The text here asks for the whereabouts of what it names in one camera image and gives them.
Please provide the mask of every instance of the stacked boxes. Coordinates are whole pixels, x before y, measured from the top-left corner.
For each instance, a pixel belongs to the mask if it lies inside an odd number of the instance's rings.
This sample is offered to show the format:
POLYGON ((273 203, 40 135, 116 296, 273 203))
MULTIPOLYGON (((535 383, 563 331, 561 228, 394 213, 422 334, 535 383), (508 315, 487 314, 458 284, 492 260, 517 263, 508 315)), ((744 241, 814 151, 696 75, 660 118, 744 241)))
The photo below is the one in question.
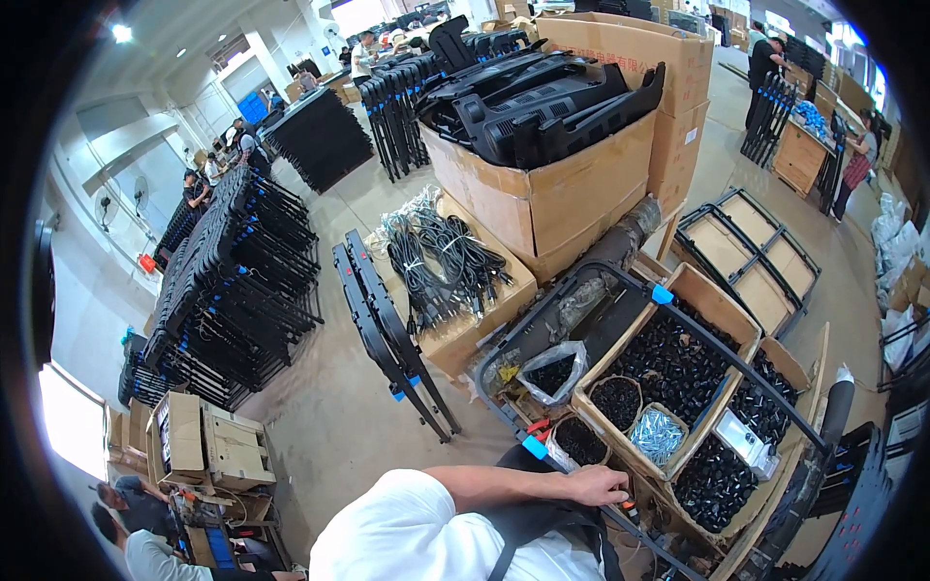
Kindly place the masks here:
POLYGON ((538 19, 539 36, 551 48, 575 50, 601 62, 616 62, 627 83, 638 87, 645 70, 666 64, 649 163, 647 191, 673 214, 687 197, 710 103, 713 42, 646 20, 609 14, 570 14, 538 19))

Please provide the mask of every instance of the man in black shirt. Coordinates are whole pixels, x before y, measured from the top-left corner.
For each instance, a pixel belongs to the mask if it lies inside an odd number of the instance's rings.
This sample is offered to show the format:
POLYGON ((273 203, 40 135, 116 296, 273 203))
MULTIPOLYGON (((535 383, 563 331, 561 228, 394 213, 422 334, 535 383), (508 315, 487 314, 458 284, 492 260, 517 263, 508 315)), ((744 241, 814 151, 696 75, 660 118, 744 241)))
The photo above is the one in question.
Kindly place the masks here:
POLYGON ((168 497, 138 476, 122 476, 114 486, 97 484, 97 497, 119 512, 130 533, 145 529, 154 535, 177 536, 168 510, 168 497))
POLYGON ((191 213, 196 214, 198 219, 206 212, 206 205, 210 203, 207 197, 210 194, 210 186, 204 183, 202 191, 196 190, 197 172, 192 169, 184 170, 184 199, 187 200, 187 206, 191 208, 191 213))
POLYGON ((780 38, 766 38, 760 40, 752 48, 752 59, 750 61, 750 89, 752 98, 750 101, 750 110, 746 113, 746 128, 750 128, 752 116, 755 114, 756 107, 759 105, 759 97, 762 96, 759 88, 765 83, 765 75, 770 71, 778 74, 778 65, 788 69, 788 62, 781 58, 781 53, 785 47, 780 38))

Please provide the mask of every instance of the window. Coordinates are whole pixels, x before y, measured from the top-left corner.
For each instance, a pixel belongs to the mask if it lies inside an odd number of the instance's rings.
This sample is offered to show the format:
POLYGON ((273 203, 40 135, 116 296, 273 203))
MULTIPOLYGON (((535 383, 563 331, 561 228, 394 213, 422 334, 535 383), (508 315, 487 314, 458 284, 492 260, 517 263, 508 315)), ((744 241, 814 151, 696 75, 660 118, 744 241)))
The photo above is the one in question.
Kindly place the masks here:
POLYGON ((39 385, 52 449, 87 474, 106 481, 103 401, 54 362, 39 372, 39 385))

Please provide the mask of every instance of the black plastic chair frame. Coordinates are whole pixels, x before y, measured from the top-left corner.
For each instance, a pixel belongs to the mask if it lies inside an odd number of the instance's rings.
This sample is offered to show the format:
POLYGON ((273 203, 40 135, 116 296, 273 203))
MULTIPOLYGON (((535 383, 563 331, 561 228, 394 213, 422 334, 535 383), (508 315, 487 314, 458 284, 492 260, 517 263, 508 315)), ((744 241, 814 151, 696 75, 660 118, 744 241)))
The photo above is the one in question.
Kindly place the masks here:
POLYGON ((755 264, 761 265, 765 271, 778 283, 778 287, 785 294, 785 297, 791 302, 794 307, 794 313, 783 322, 778 330, 775 332, 774 337, 780 338, 784 337, 789 333, 789 331, 797 324, 798 320, 807 314, 807 306, 810 304, 811 296, 814 292, 814 287, 817 285, 817 280, 820 278, 821 272, 823 270, 810 258, 810 256, 804 251, 803 248, 795 240, 794 236, 785 228, 785 225, 778 222, 775 217, 771 215, 764 207, 759 205, 755 200, 753 200, 749 194, 742 188, 733 188, 727 193, 725 193, 720 199, 711 202, 709 204, 704 204, 701 207, 689 212, 687 215, 682 217, 678 223, 678 229, 675 232, 675 241, 678 242, 694 259, 700 264, 701 268, 709 274, 711 279, 720 286, 727 295, 733 298, 740 307, 742 307, 752 319, 762 327, 762 324, 759 322, 759 319, 755 316, 743 298, 739 295, 734 285, 739 281, 740 278, 749 269, 755 264), (753 210, 755 210, 763 219, 771 226, 775 232, 769 237, 768 240, 762 246, 758 246, 755 242, 750 239, 749 236, 744 232, 730 217, 725 213, 721 208, 728 200, 734 196, 739 196, 747 204, 749 204, 753 210), (739 242, 751 252, 750 259, 742 267, 733 272, 730 276, 725 277, 717 268, 710 262, 703 252, 697 247, 694 241, 687 234, 687 229, 692 225, 698 222, 701 218, 704 218, 707 215, 712 215, 717 220, 719 220, 726 228, 732 232, 739 242), (785 240, 791 249, 798 255, 803 261, 807 268, 813 272, 814 280, 811 282, 807 291, 802 297, 799 297, 797 292, 791 287, 790 284, 785 280, 784 276, 768 259, 766 253, 771 249, 778 240, 785 240))

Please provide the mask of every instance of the man's hand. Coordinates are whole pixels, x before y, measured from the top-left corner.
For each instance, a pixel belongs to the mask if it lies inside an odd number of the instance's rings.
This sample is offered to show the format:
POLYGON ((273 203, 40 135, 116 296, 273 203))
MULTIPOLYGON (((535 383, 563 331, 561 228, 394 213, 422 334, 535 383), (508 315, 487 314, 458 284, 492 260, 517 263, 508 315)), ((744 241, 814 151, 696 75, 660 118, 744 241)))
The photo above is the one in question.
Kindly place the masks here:
POLYGON ((623 502, 630 494, 622 490, 630 485, 626 472, 607 466, 585 466, 565 477, 569 498, 587 507, 623 502))

